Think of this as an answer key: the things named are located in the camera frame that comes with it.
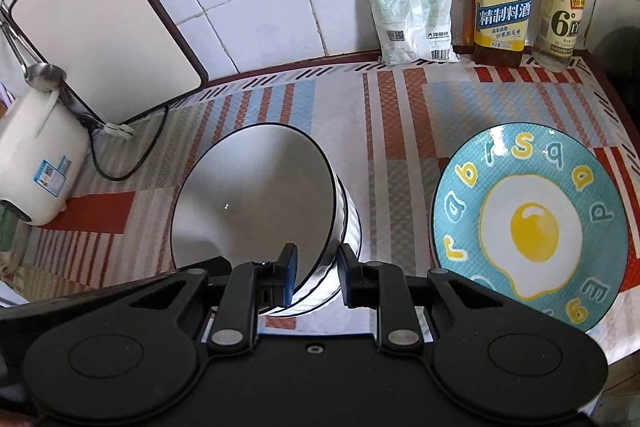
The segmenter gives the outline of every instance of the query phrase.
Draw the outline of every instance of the plastic bag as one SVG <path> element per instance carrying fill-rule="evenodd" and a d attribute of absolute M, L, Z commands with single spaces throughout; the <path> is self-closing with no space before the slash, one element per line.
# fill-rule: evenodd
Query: plastic bag
<path fill-rule="evenodd" d="M 368 0 L 388 66 L 431 56 L 421 0 Z"/>
<path fill-rule="evenodd" d="M 457 62 L 458 56 L 451 47 L 451 4 L 453 0 L 421 1 L 425 31 L 431 50 L 429 60 Z"/>
<path fill-rule="evenodd" d="M 369 0 L 388 66 L 419 58 L 457 62 L 451 47 L 452 0 Z"/>

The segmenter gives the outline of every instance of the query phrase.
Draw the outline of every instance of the brown liquid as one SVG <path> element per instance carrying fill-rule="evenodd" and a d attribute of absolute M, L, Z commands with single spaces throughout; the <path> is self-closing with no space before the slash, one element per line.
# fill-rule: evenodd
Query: brown liquid
<path fill-rule="evenodd" d="M 496 50 L 485 48 L 476 44 L 473 60 L 476 64 L 484 66 L 504 66 L 507 68 L 519 68 L 524 52 L 512 52 L 508 50 Z"/>

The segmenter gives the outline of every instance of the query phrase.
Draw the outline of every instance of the metal ladle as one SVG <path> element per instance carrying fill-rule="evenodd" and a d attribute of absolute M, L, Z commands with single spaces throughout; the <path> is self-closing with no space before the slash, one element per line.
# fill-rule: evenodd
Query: metal ladle
<path fill-rule="evenodd" d="M 32 66 L 27 66 L 24 57 L 22 56 L 22 54 L 18 50 L 18 46 L 16 46 L 14 42 L 14 37 L 9 32 L 8 26 L 8 21 L 4 20 L 1 25 L 2 32 L 4 33 L 6 40 L 9 42 L 9 46 L 14 52 L 15 58 L 17 58 L 18 62 L 20 62 L 22 73 L 24 74 L 24 79 L 27 84 L 33 87 L 33 89 L 41 92 L 51 92 L 54 90 L 59 90 L 66 80 L 65 71 L 62 70 L 62 68 L 54 66 L 53 64 L 49 64 L 48 62 L 38 62 L 37 64 L 33 64 Z"/>

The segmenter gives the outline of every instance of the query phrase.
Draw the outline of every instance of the striped tablecloth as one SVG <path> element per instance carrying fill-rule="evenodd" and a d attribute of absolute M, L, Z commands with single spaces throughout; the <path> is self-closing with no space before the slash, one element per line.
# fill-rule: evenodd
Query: striped tablecloth
<path fill-rule="evenodd" d="M 127 171 L 154 135 L 161 113 L 133 125 L 137 139 L 103 137 L 107 172 Z M 31 234 L 11 283 L 29 300 L 51 298 L 174 268 L 169 229 L 179 187 L 221 137 L 256 122 L 279 121 L 309 133 L 324 149 L 359 210 L 362 258 L 389 261 L 407 274 L 430 267 L 428 217 L 440 170 L 474 134 L 532 121 L 579 140 L 618 186 L 630 222 L 622 293 L 591 331 L 609 362 L 640 348 L 640 167 L 638 154 L 583 58 L 552 74 L 525 57 L 515 69 L 419 61 L 392 68 L 340 64 L 237 80 L 175 103 L 143 168 L 108 182 L 88 161 L 68 208 Z M 296 319 L 264 319 L 266 331 L 369 331 L 369 311 L 339 299 Z"/>

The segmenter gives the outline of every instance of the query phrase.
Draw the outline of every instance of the power cord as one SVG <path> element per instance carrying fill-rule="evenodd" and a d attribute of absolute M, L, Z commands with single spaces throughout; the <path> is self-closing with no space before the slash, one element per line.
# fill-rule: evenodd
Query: power cord
<path fill-rule="evenodd" d="M 169 106 L 165 105 L 164 115 L 162 115 L 162 121 L 160 122 L 160 127 L 158 127 L 158 131 L 156 131 L 156 135 L 154 136 L 154 139 L 151 140 L 151 144 L 149 145 L 148 149 L 146 149 L 145 153 L 142 155 L 142 158 L 140 158 L 140 161 L 136 163 L 136 165 L 129 172 L 124 174 L 124 176 L 110 176 L 100 168 L 100 166 L 98 165 L 98 160 L 95 157 L 94 135 L 92 134 L 91 130 L 87 128 L 87 132 L 89 133 L 89 144 L 91 145 L 91 156 L 94 159 L 95 170 L 98 172 L 98 174 L 100 174 L 100 176 L 102 176 L 106 180 L 109 180 L 110 182 L 123 182 L 125 180 L 128 180 L 130 177 L 132 177 L 142 167 L 142 164 L 146 161 L 146 159 L 149 158 L 151 151 L 156 146 L 156 142 L 158 142 L 158 138 L 162 133 L 162 129 L 164 129 L 164 124 L 166 123 L 166 117 L 168 114 L 169 114 Z"/>

